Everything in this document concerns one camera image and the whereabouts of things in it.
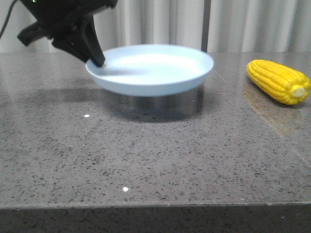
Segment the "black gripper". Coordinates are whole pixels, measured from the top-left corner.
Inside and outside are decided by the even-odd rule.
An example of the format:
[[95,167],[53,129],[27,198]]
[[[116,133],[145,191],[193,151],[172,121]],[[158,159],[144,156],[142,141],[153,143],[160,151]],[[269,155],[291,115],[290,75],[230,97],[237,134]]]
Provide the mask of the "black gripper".
[[[84,63],[91,60],[97,67],[105,62],[94,26],[93,15],[107,8],[115,8],[116,0],[23,0],[21,2],[36,22],[17,36],[20,42],[30,43],[46,36],[52,45]],[[67,31],[84,18],[82,30]]]

